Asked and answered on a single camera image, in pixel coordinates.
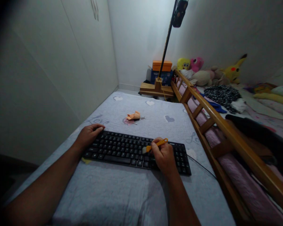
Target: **forearm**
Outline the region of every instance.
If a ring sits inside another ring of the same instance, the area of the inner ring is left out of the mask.
[[[170,197],[170,225],[200,225],[178,172],[167,177]]]
[[[13,225],[45,224],[59,204],[82,150],[72,146],[38,179],[16,197],[5,213]]]

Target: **light blue bedsheet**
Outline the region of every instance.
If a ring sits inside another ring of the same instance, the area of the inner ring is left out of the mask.
[[[123,122],[135,111],[146,119]],[[61,146],[21,185],[19,195],[75,141],[80,130],[102,123],[106,130],[184,143],[189,155],[210,170],[206,154],[182,104],[121,92],[112,93]],[[192,176],[181,176],[202,225],[234,225],[221,188],[208,172],[189,158]],[[168,187],[159,171],[83,162],[72,176],[53,216],[55,225],[168,225]]]

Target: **spongebob plush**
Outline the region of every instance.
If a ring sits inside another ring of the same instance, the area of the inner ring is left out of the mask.
[[[190,68],[190,59],[186,58],[179,58],[177,61],[177,70],[183,70],[186,69],[188,70]]]
[[[246,57],[247,54],[244,54],[235,65],[229,66],[225,70],[221,69],[221,71],[225,74],[225,76],[230,80],[231,83],[240,83],[240,66],[245,61]]]

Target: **black keyboard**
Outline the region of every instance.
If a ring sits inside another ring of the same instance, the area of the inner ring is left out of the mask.
[[[95,161],[110,162],[142,169],[159,170],[152,154],[142,155],[142,148],[151,145],[153,139],[122,133],[103,131],[86,149],[83,157]],[[178,172],[191,175],[184,144],[168,142],[173,146]]]

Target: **black and white clothing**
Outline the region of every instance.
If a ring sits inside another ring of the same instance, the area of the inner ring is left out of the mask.
[[[225,85],[212,86],[206,88],[204,90],[204,94],[211,100],[224,106],[230,113],[235,114],[238,112],[235,108],[231,106],[231,103],[233,101],[236,101],[241,98],[240,93],[235,88]]]

